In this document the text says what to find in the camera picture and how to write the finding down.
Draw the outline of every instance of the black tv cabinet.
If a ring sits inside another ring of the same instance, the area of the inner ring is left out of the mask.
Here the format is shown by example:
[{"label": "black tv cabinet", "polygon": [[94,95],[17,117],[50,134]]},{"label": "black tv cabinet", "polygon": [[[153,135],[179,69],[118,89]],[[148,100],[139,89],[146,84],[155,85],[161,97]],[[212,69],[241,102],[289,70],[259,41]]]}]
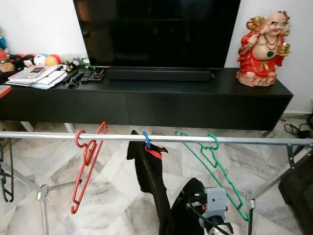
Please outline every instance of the black tv cabinet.
[{"label": "black tv cabinet", "polygon": [[210,69],[210,82],[108,80],[66,89],[13,86],[0,120],[272,130],[292,93],[279,81],[251,88],[235,68]]}]

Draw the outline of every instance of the black television screen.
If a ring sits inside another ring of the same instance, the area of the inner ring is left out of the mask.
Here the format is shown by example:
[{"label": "black television screen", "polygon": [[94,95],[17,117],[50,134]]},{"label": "black television screen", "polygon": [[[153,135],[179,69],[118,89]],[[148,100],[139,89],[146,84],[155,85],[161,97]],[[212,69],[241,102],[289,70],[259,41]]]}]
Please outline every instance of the black television screen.
[{"label": "black television screen", "polygon": [[90,63],[222,68],[240,0],[74,0]]}]

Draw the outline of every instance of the red robe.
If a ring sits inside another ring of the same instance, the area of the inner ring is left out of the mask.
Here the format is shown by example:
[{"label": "red robe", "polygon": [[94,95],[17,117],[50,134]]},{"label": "red robe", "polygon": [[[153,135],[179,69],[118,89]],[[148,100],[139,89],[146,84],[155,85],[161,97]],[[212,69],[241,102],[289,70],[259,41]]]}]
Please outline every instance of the red robe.
[{"label": "red robe", "polygon": [[[248,39],[253,35],[252,31],[241,39],[242,46],[248,44]],[[280,43],[285,42],[284,36],[278,36]],[[240,72],[253,72],[258,76],[267,76],[270,72],[275,72],[275,65],[282,66],[283,56],[276,55],[267,61],[256,59],[252,54],[252,48],[245,55],[240,55],[237,59],[240,62]]]}]

